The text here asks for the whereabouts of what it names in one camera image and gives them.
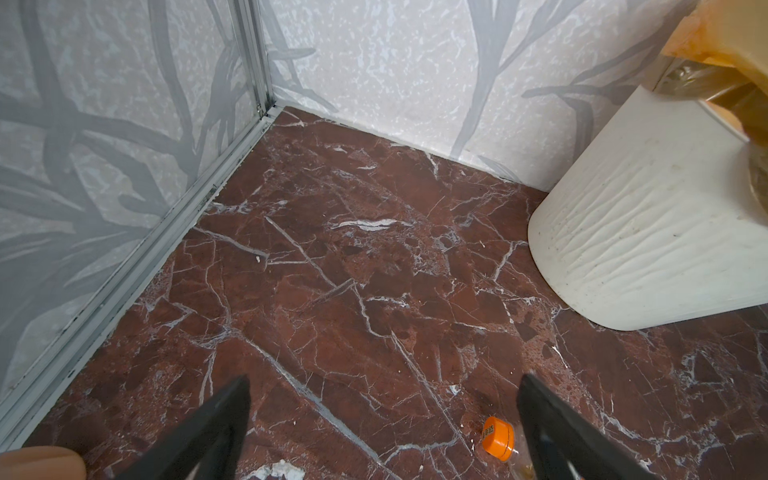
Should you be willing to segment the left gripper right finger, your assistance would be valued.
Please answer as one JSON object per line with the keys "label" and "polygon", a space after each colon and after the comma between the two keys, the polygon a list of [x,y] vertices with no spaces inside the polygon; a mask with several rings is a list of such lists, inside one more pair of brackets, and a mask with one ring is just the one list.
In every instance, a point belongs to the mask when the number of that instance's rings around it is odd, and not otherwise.
{"label": "left gripper right finger", "polygon": [[522,376],[516,404],[538,479],[654,477],[536,376]]}

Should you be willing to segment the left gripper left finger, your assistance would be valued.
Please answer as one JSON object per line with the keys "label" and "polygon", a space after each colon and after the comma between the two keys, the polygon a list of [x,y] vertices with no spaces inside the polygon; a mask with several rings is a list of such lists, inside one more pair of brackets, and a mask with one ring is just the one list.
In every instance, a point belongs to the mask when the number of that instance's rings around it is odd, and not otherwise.
{"label": "left gripper left finger", "polygon": [[238,376],[117,477],[233,479],[250,405],[250,382],[245,375]]}

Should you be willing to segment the orange label bottle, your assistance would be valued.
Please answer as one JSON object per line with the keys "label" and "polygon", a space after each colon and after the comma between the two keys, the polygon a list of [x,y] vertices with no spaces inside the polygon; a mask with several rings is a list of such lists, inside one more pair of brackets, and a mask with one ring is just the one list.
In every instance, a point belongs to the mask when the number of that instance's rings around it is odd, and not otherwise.
{"label": "orange label bottle", "polygon": [[514,479],[536,478],[522,426],[491,416],[483,425],[481,437],[483,450],[505,464]]}

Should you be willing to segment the white ribbed waste bin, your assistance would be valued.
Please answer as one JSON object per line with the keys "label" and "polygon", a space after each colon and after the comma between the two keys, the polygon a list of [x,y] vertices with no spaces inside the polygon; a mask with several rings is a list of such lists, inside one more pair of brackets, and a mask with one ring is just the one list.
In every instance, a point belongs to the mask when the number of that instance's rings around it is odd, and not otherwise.
{"label": "white ribbed waste bin", "polygon": [[638,88],[533,213],[552,290],[615,330],[767,300],[767,215],[746,137],[704,103]]}

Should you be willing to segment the yellow plastic bin liner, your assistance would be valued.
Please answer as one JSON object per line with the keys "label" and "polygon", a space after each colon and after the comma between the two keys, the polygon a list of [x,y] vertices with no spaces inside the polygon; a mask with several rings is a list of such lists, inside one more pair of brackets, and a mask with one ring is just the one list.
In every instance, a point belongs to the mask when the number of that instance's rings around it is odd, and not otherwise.
{"label": "yellow plastic bin liner", "polygon": [[749,182],[767,207],[767,3],[699,1],[648,74],[656,93],[701,100],[749,140]]}

